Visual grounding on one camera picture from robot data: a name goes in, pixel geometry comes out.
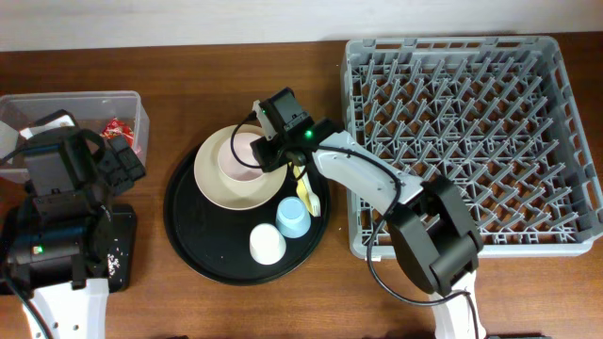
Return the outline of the cooked rice pile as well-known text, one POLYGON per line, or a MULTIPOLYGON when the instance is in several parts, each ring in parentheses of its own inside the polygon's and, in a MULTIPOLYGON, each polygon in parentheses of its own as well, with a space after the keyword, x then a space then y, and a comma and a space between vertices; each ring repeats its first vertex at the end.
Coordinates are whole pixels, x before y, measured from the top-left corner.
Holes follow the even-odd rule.
POLYGON ((127 248, 127 242, 119 237, 110 238, 106 258, 109 277, 121 279, 126 274, 129 267, 129 249, 127 248))

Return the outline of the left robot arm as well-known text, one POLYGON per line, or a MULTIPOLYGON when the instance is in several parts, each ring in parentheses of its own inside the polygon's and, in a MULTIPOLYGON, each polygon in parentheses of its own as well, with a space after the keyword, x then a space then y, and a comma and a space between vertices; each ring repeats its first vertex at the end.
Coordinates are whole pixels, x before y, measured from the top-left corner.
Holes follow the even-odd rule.
POLYGON ((13 151, 29 179, 1 231, 1 283, 34 338, 103 338, 110 294, 129 284, 138 224, 117 196, 145 168, 123 136, 59 127, 13 151))

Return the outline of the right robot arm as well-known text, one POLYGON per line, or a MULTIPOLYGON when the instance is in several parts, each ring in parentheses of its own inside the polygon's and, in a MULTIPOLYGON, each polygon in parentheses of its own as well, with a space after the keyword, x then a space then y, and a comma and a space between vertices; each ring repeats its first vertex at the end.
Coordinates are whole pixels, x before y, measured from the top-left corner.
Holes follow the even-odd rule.
POLYGON ((309 165, 378 211, 399 266, 429 296, 423 304, 433 310, 436 337, 485 337, 474 297, 483 242, 449 179, 426 181, 398 170, 329 120, 293 135, 261 137, 251 147, 262 171, 309 165))

